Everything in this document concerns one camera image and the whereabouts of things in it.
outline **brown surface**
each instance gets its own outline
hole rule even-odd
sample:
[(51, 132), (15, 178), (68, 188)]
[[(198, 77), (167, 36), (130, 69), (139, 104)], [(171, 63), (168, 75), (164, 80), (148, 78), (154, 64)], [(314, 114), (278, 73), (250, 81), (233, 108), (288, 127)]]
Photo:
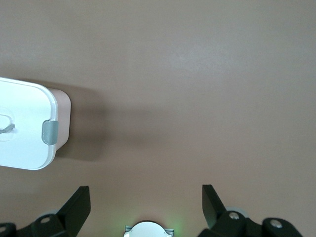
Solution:
[(316, 2), (0, 2), (0, 76), (69, 94), (68, 143), (40, 171), (0, 167), (18, 227), (80, 185), (79, 237), (150, 219), (194, 237), (202, 184), (254, 221), (316, 233)]

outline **white plastic container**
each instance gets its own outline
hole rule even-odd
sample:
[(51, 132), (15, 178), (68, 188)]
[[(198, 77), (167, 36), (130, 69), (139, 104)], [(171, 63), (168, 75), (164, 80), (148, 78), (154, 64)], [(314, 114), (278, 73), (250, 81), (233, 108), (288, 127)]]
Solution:
[(37, 170), (49, 165), (69, 136), (68, 95), (0, 78), (0, 165)]

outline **container handle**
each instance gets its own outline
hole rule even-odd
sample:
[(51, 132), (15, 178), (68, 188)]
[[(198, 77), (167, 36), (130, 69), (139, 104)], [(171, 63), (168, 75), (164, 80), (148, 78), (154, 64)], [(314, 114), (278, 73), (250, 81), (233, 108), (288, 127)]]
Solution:
[(8, 127), (6, 127), (5, 129), (0, 129), (0, 134), (2, 133), (7, 133), (10, 132), (11, 130), (13, 130), (15, 128), (14, 124), (10, 124)]

